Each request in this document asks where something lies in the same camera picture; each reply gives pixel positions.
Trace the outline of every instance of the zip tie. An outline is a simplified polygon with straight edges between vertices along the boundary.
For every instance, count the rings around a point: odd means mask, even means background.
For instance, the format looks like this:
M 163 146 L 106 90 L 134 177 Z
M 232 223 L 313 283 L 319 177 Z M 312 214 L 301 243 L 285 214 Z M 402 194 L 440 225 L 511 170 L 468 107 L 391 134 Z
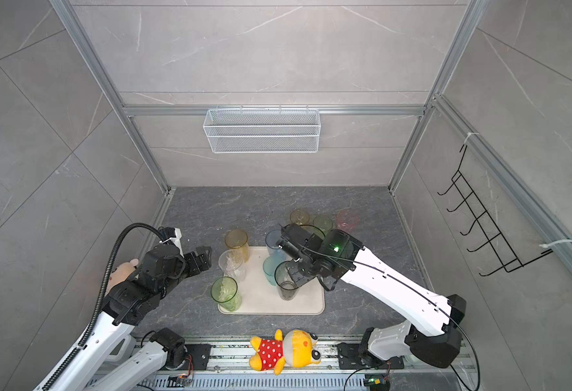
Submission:
M 473 132 L 468 132 L 468 134 L 466 135 L 466 138 L 464 139 L 464 144 L 466 144 L 466 141 L 469 141 L 469 137 L 471 137 L 472 135 L 478 135 L 479 133 L 473 133 Z
M 558 245 L 560 243 L 572 243 L 572 239 L 560 239 L 560 240 L 552 241 L 551 243 L 545 243 L 545 244 L 539 245 L 539 246 L 542 248 L 549 248 L 551 246 Z

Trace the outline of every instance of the wire basket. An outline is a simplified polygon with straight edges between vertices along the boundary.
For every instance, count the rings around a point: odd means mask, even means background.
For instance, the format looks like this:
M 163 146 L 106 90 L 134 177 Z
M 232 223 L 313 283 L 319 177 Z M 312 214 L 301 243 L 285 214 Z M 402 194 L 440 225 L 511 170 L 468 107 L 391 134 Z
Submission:
M 317 152 L 317 109 L 236 108 L 208 110 L 203 123 L 214 153 Z

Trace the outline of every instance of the marble countertop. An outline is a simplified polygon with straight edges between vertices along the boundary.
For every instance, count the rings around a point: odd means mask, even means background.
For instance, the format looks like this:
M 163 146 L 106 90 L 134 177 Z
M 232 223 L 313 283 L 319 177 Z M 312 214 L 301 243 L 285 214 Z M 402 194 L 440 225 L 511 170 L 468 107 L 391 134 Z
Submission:
M 329 215 L 352 208 L 359 223 L 351 234 L 406 277 L 423 285 L 423 276 L 385 187 L 201 187 L 178 188 L 163 225 L 182 231 L 184 252 L 212 246 L 212 268 L 182 281 L 134 330 L 141 335 L 168 327 L 190 335 L 273 335 L 300 328 L 316 334 L 361 334 L 366 328 L 398 324 L 403 317 L 372 295 L 338 282 L 325 292 L 325 311 L 314 316 L 225 315 L 210 297 L 212 282 L 222 276 L 218 257 L 227 248 L 232 228 L 244 229 L 251 246 L 264 246 L 264 236 L 289 223 L 290 212 L 305 208 L 310 215 Z

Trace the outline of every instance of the red polka dot shirt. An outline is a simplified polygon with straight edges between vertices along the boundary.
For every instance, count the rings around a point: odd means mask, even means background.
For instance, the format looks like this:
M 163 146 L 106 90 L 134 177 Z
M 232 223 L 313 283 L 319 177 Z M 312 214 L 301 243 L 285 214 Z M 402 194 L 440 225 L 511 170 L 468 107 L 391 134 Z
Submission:
M 262 340 L 258 354 L 262 359 L 262 370 L 273 369 L 283 355 L 282 341 Z

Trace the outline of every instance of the black cable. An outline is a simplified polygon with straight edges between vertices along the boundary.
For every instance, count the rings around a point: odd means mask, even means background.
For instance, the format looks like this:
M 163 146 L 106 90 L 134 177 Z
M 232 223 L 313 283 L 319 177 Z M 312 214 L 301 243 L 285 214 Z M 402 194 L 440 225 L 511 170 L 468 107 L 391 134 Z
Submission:
M 148 390 L 151 390 L 151 391 L 156 391 L 156 390 L 154 390 L 153 388 L 151 388 L 151 387 L 149 387 L 149 386 L 147 386 L 147 385 L 142 385 L 142 384 L 136 384 L 136 385 L 137 385 L 138 387 L 145 387 L 145 388 L 147 388 Z
M 422 298 L 424 298 L 426 301 L 428 301 L 431 305 L 433 305 L 434 307 L 436 307 L 440 312 L 442 312 L 443 315 L 445 315 L 451 322 L 453 322 L 455 324 L 455 326 L 458 328 L 458 330 L 460 330 L 460 332 L 464 335 L 464 337 L 466 338 L 466 342 L 469 343 L 470 348 L 473 351 L 473 354 L 475 355 L 475 367 L 477 369 L 477 387 L 475 387 L 474 390 L 471 390 L 469 387 L 466 386 L 466 383 L 464 383 L 464 381 L 462 380 L 462 378 L 460 377 L 460 375 L 457 373 L 457 371 L 455 370 L 455 368 L 453 367 L 453 365 L 449 365 L 451 367 L 451 369 L 453 370 L 453 372 L 455 372 L 455 375 L 457 376 L 457 379 L 460 381 L 460 383 L 462 383 L 462 385 L 468 390 L 468 391 L 477 391 L 479 389 L 479 385 L 481 384 L 481 370 L 479 368 L 479 359 L 477 358 L 477 352 L 475 351 L 475 347 L 473 346 L 473 343 L 470 341 L 469 336 L 466 334 L 466 332 L 463 330 L 462 327 L 460 327 L 459 324 L 457 324 L 456 321 L 453 320 L 453 318 L 451 318 L 451 316 L 449 314 L 447 314 L 443 309 L 441 309 L 440 307 L 438 307 L 438 305 L 436 303 L 434 303 L 433 301 L 429 300 L 425 295 L 423 295 L 422 293 L 420 293 L 419 291 L 415 290 L 414 288 L 412 288 L 411 286 L 407 285 L 405 282 L 399 280 L 398 278 L 392 277 L 390 274 L 386 273 L 384 270 L 380 270 L 377 269 L 374 266 L 371 265 L 367 265 L 366 263 L 362 263 L 362 262 L 357 262 L 354 260 L 350 260 L 347 258 L 340 258 L 339 256 L 333 256 L 333 255 L 327 255 L 327 254 L 323 254 L 323 253 L 319 253 L 314 251 L 311 248 L 308 248 L 306 246 L 303 246 L 303 248 L 305 248 L 306 250 L 313 252 L 314 254 L 319 254 L 319 255 L 323 255 L 326 256 L 328 258 L 333 258 L 336 260 L 343 260 L 343 261 L 347 261 L 347 262 L 352 262 L 352 263 L 356 263 L 358 265 L 363 265 L 366 267 L 369 267 L 371 269 L 377 270 L 379 271 L 381 274 L 392 278 L 393 280 L 395 280 L 396 282 L 401 283 L 402 285 L 406 286 L 407 288 L 411 289 L 414 293 L 418 294 L 419 296 L 421 296 Z
M 354 374 L 358 373 L 359 371 L 365 370 L 365 369 L 373 369 L 373 368 L 360 368 L 360 369 L 356 369 L 353 372 L 351 372 L 351 374 L 346 378 L 344 386 L 342 386 L 342 391 L 346 390 L 346 383 L 349 381 L 349 379 L 351 379 L 351 376 L 353 376 Z
M 140 347 L 143 347 L 143 346 L 144 346 L 144 339 L 147 338 L 147 337 L 149 337 L 149 334 L 153 334 L 153 333 L 155 333 L 155 332 L 156 332 L 155 330 L 151 330 L 150 332 L 148 332 L 147 334 L 145 334 L 145 335 L 142 337 L 142 339 L 140 340 Z
M 116 261 L 116 254 L 119 252 L 119 248 L 121 247 L 121 243 L 125 236 L 133 230 L 134 228 L 145 228 L 151 232 L 153 232 L 161 241 L 165 241 L 168 238 L 163 232 L 158 231 L 157 229 L 153 228 L 149 224 L 145 223 L 132 223 L 125 227 L 121 234 L 114 242 L 114 246 L 112 246 L 112 252 L 110 253 L 110 257 L 108 258 L 108 264 L 106 265 L 106 271 L 103 273 L 103 280 L 101 282 L 101 287 L 99 287 L 99 294 L 97 295 L 97 301 L 94 305 L 93 316 L 91 317 L 90 322 L 86 326 L 86 330 L 82 334 L 82 337 L 78 341 L 78 347 L 71 350 L 68 356 L 64 359 L 62 364 L 57 367 L 55 372 L 49 377 L 45 385 L 42 386 L 44 391 L 48 391 L 53 383 L 57 380 L 57 378 L 62 375 L 62 372 L 69 366 L 73 358 L 78 355 L 80 350 L 83 350 L 86 346 L 86 342 L 88 338 L 90 338 L 91 334 L 93 333 L 93 329 L 95 324 L 97 324 L 97 319 L 99 318 L 99 313 L 101 312 L 101 307 L 103 305 L 103 298 L 106 296 L 106 290 L 108 289 L 108 280 L 110 280 L 110 274 L 112 274 L 112 268 L 114 267 L 114 262 Z

